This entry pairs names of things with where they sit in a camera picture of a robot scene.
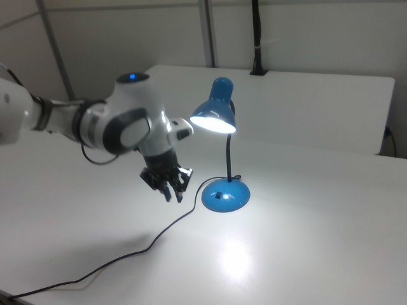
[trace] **white table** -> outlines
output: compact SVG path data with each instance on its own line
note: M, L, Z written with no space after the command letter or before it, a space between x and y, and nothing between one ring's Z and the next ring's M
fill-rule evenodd
M188 118L220 77L234 84L238 137L378 154L394 79L157 65L147 71L167 112Z
M0 289L19 294L75 280L145 248L224 175L225 138L197 130L177 147L195 172L181 204L138 177L132 153L95 166L60 135L0 149ZM405 160L232 139L232 174L248 204L199 201L152 250L94 280L24 298L54 304L404 304Z

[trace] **black cable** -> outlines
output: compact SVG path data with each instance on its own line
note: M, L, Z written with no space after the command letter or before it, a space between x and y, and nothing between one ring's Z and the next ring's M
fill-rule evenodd
M242 176L240 176L240 175L236 175L236 176L234 176L234 179L237 179L237 180L238 180L238 179L240 179L241 177L242 177ZM186 212L184 215L182 215L182 216L180 216L179 218L177 218L177 219L176 219L175 221L173 221L169 226L167 226L163 231L161 231L160 234L158 234L158 235L156 236L156 238L151 242L150 246L148 246L148 247L145 248L144 250L132 252L132 253L123 255L123 256L121 256L121 257L118 257L118 258L116 258L116 259L113 259L113 260L111 260L111 261L105 263L104 265L102 265L102 266L96 268L96 269L93 270L92 272L89 272L87 275L81 277L81 278L78 279L78 280L65 281L65 282L63 282L63 283L54 284L54 285L51 285L51 286L48 286L48 287L44 287L44 288L41 288L41 289L37 289L37 290L30 291L30 292L26 292L26 293L24 293L24 294L12 295L12 296L9 297L8 299L13 300L13 299L16 299L16 298L18 298L18 297L26 297L27 295L37 294L37 293L39 293L39 292L43 292L43 291L49 290L49 289L51 289L51 288L55 288L55 287L59 287L59 286L64 286L64 285L69 285L69 284L76 284L76 283L79 283L80 281L83 281L85 278L88 278L89 276L91 276L92 274L98 272L99 270L101 270L101 269L103 269L103 268L105 268L105 267L108 267L109 265L113 264L114 262L120 261L120 260L125 259L125 258L130 257L130 256L134 256L134 255L137 255L137 254L142 254L142 253L147 252L148 250L151 249L151 247L152 247L152 246L155 244L155 242L161 237L162 234L164 234L164 233L165 233L169 228L171 228L174 224L176 224L176 223L179 222L181 219L185 218L186 216L188 216L190 213L192 213L192 212L195 210L195 207L197 206L198 193L199 193L199 191L201 190L201 188L204 186L205 183L207 183L208 181L214 180L214 179L223 179L223 178L224 178L224 177L212 177L212 178L209 178L209 179L203 181L203 182L200 184L200 186L198 187L197 192L196 192L196 194L195 194L195 200L194 200L193 208L192 208L189 212Z
M93 164L96 164L96 165L107 165L107 164L109 164L109 163L112 163L114 160L116 160L117 158L119 158L119 154L117 154L113 159L110 159L110 160L108 160L108 161L105 161L105 162L96 162L96 161L94 161L94 160L92 160L92 159L90 159L89 157L88 157L88 155L86 154L86 152L85 152L85 146L83 145L83 143L81 143L81 148L82 148L82 153L83 153L83 155L84 155L84 157L86 158L86 160L88 160L89 162L91 162L91 163L93 163Z
M14 72L9 67L7 67L6 65L4 65L2 63L0 63L0 67L4 68L18 85L20 85L21 87L24 87L21 80L18 79L17 75L15 75ZM35 97L33 94L30 93L30 95L31 95L32 100L35 101L35 103L41 103L41 101L37 97Z
M393 133L392 133L391 129L388 130L388 135L390 135L390 137L392 138L394 157L396 158L397 157L396 141L394 140L394 136L393 136Z

